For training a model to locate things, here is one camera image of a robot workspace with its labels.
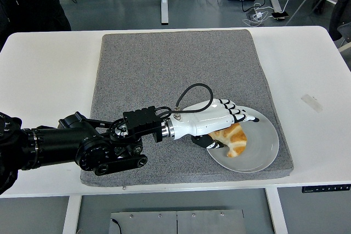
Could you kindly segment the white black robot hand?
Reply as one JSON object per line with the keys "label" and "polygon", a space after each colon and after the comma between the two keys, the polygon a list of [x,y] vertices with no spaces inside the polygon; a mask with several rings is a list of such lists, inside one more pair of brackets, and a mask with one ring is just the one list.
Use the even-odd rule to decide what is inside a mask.
{"label": "white black robot hand", "polygon": [[224,145],[212,139],[209,133],[246,121],[259,122],[259,119],[246,113],[231,100],[213,99],[186,107],[179,120],[171,115],[167,124],[169,137],[174,140],[190,134],[195,144],[206,149],[217,149]]}

